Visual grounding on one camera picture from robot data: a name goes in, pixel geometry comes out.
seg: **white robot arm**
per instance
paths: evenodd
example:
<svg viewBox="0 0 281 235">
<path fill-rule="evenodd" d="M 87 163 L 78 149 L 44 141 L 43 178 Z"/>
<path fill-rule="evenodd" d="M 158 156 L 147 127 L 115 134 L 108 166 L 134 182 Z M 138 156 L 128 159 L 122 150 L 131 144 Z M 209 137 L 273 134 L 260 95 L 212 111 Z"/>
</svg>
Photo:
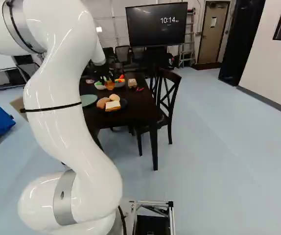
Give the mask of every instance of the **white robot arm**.
<svg viewBox="0 0 281 235">
<path fill-rule="evenodd" d="M 19 215 L 55 235 L 106 235 L 122 197 L 121 176 L 93 141 L 83 116 L 79 79 L 91 59 L 104 64 L 93 18 L 80 0 L 0 0 L 0 53 L 47 51 L 24 88 L 28 121 L 39 145 L 73 171 L 30 183 Z"/>
</svg>

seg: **bowl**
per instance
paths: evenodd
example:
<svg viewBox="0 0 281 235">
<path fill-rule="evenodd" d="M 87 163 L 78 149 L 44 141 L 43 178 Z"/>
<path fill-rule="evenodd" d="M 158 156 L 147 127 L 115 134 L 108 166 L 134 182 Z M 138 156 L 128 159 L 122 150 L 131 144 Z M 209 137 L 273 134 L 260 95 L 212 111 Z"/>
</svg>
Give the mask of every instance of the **bowl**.
<svg viewBox="0 0 281 235">
<path fill-rule="evenodd" d="M 125 79 L 116 79 L 115 88 L 120 88 L 125 86 Z"/>
<path fill-rule="evenodd" d="M 95 82 L 95 87 L 98 89 L 98 90 L 104 90 L 104 89 L 107 89 L 106 86 L 104 86 L 101 82 Z"/>
</svg>

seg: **green plate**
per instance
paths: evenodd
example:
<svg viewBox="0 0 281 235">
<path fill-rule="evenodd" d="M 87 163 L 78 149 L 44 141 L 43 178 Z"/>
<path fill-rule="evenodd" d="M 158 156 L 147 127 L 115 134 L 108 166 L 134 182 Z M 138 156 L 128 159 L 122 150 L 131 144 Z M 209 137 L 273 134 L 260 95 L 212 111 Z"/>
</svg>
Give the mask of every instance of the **green plate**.
<svg viewBox="0 0 281 235">
<path fill-rule="evenodd" d="M 81 95 L 82 106 L 86 107 L 88 105 L 94 104 L 97 101 L 97 96 L 94 94 Z"/>
</svg>

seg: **chair leg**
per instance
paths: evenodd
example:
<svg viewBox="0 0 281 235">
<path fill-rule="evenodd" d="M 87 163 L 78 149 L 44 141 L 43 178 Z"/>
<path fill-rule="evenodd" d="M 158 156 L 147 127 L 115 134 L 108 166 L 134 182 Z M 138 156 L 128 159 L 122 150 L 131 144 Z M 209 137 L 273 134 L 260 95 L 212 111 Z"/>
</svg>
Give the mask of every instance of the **chair leg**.
<svg viewBox="0 0 281 235">
<path fill-rule="evenodd" d="M 141 148 L 141 134 L 136 133 L 137 136 L 137 145 L 139 147 L 139 154 L 142 156 L 142 148 Z"/>
<path fill-rule="evenodd" d="M 168 137 L 169 137 L 169 144 L 173 144 L 172 143 L 172 123 L 168 124 Z"/>
<path fill-rule="evenodd" d="M 135 133 L 134 133 L 134 128 L 133 128 L 133 126 L 127 126 L 127 128 L 129 129 L 129 133 L 130 133 L 132 136 L 134 136 Z"/>
</svg>

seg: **door frame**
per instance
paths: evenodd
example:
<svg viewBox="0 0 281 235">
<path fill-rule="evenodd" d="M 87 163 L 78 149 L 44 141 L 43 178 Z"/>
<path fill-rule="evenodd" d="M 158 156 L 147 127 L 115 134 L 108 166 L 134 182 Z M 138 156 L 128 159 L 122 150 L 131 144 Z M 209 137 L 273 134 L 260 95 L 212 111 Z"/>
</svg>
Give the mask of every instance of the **door frame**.
<svg viewBox="0 0 281 235">
<path fill-rule="evenodd" d="M 197 57 L 197 64 L 199 62 L 199 56 L 200 56 L 200 48 L 201 48 L 201 44 L 203 43 L 203 32 L 204 32 L 204 27 L 205 27 L 205 18 L 206 18 L 206 12 L 207 12 L 207 2 L 213 2 L 213 1 L 206 1 L 205 2 L 205 11 L 204 11 L 204 19 L 203 19 L 203 30 L 201 31 L 201 39 L 200 39 L 200 43 L 199 43 L 199 49 L 198 49 L 198 57 Z M 220 39 L 220 47 L 217 53 L 217 58 L 216 58 L 216 62 L 218 62 L 218 58 L 219 58 L 219 54 L 220 54 L 220 50 L 221 50 L 221 46 L 222 46 L 222 40 L 223 40 L 223 36 L 225 33 L 225 27 L 227 25 L 227 20 L 228 20 L 228 15 L 229 15 L 229 11 L 230 11 L 230 1 L 215 1 L 218 3 L 227 3 L 228 4 L 228 10 L 227 13 L 225 15 L 225 20 L 224 20 L 224 26 L 223 26 L 223 31 L 222 31 L 222 35 L 221 35 L 221 39 Z"/>
</svg>

